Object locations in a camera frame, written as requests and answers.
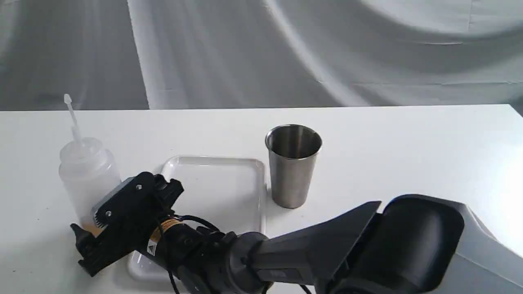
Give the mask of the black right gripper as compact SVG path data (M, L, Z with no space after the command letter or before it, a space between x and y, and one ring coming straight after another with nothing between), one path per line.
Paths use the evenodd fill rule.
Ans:
M126 179L96 206L93 219L102 229L98 236L70 225L82 257L78 264L93 277L129 253L145 250L157 224L172 215L183 191L179 180L160 174L142 172Z

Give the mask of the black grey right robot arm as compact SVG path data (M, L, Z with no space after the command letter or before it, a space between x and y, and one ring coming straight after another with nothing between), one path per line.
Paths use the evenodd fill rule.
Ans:
M71 224L90 275L137 251L191 294L265 294L274 283L317 294L521 294L522 257L465 204L401 195L267 238L224 233L172 210L184 188L142 172L94 207L98 236Z

